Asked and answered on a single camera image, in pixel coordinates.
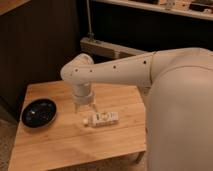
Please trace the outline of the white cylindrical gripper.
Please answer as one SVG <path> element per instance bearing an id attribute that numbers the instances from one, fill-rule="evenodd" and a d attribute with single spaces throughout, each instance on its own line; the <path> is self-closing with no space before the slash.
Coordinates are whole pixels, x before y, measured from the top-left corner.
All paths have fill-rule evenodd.
<path id="1" fill-rule="evenodd" d="M 94 102 L 94 92 L 92 91 L 91 84 L 80 84 L 73 85 L 73 100 L 77 104 L 74 105 L 74 113 L 77 114 L 79 111 L 79 105 L 88 105 Z M 94 112 L 98 112 L 95 104 L 91 105 Z"/>

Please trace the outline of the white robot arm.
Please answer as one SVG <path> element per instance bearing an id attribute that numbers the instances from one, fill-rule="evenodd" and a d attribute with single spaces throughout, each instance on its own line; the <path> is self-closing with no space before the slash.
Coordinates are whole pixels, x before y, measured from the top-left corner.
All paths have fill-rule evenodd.
<path id="1" fill-rule="evenodd" d="M 93 83 L 135 85 L 145 101 L 147 171 L 213 171 L 213 51 L 180 48 L 96 64 L 80 54 L 61 78 L 79 105 Z"/>

